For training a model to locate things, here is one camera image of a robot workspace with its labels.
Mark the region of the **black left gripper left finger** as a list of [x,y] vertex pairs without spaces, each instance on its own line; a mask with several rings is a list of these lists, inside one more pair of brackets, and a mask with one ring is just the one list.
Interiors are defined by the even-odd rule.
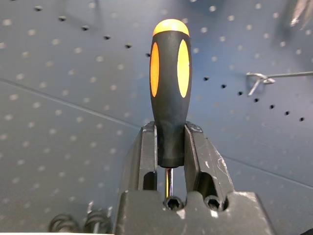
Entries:
[[130,190],[157,190],[157,137],[153,121],[142,126],[124,165],[121,193]]

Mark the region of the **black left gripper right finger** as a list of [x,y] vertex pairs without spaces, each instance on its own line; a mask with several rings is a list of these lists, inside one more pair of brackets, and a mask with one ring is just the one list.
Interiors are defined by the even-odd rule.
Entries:
[[184,174],[187,192],[226,196],[234,191],[227,166],[203,130],[191,122],[184,127]]

